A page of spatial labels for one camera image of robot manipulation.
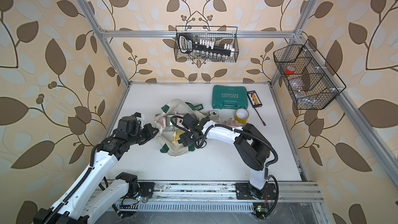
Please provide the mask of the cream pencil sharpener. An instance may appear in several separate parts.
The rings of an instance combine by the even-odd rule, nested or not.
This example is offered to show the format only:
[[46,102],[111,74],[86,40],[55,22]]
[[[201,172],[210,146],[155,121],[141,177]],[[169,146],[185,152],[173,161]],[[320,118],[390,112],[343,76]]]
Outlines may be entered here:
[[218,114],[216,110],[209,111],[208,114],[209,114],[209,119],[211,121],[221,123],[221,116]]

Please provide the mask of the cream floral tote bag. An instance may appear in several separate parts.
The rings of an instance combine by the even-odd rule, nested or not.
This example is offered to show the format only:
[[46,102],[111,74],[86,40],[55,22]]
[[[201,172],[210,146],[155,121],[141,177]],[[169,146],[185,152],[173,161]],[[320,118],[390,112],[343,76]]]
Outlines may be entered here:
[[173,140],[169,140],[163,135],[163,132],[165,132],[165,127],[163,127],[163,125],[161,124],[161,119],[163,117],[172,116],[183,117],[185,114],[189,114],[198,120],[206,117],[203,113],[201,113],[194,107],[192,108],[192,106],[192,104],[188,104],[187,102],[184,102],[180,99],[172,99],[161,108],[162,113],[156,114],[154,116],[155,127],[160,129],[159,133],[155,136],[154,139],[158,141],[162,147],[166,146],[165,153],[170,156],[181,156],[187,153],[189,151],[189,148],[183,146],[182,144],[174,144]]

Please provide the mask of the yellow pencil sharpener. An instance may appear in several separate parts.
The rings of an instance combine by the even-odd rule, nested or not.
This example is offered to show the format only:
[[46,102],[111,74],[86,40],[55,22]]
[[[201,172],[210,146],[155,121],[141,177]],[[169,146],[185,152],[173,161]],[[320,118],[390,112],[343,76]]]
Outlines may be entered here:
[[177,131],[175,131],[175,132],[172,134],[173,139],[174,139],[174,140],[172,141],[172,143],[178,144],[178,143],[179,143],[179,140],[180,140],[180,136],[181,136],[182,134],[184,134],[184,131],[182,131],[182,130],[177,130]]

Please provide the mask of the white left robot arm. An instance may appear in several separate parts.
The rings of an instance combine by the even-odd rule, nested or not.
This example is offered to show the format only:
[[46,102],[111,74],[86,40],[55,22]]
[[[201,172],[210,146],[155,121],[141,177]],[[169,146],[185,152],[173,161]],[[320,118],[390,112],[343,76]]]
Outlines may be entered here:
[[122,117],[112,134],[91,151],[90,162],[66,193],[49,209],[40,209],[35,224],[94,224],[121,198],[141,200],[149,190],[139,185],[136,175],[122,172],[98,196],[92,197],[106,174],[129,151],[132,145],[144,145],[160,129],[142,124],[141,114]]

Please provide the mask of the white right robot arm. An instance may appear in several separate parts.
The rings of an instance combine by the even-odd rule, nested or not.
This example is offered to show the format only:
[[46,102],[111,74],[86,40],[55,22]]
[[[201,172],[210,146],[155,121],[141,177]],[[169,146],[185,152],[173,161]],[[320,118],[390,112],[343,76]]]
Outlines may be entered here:
[[198,120],[190,114],[170,117],[171,124],[182,131],[177,138],[184,147],[204,148],[208,139],[232,144],[244,164],[250,169],[250,180],[246,186],[237,189],[238,196],[247,195],[254,199],[276,199],[279,189],[275,176],[269,175],[269,166],[278,161],[278,154],[270,142],[252,124],[230,127],[205,117]]

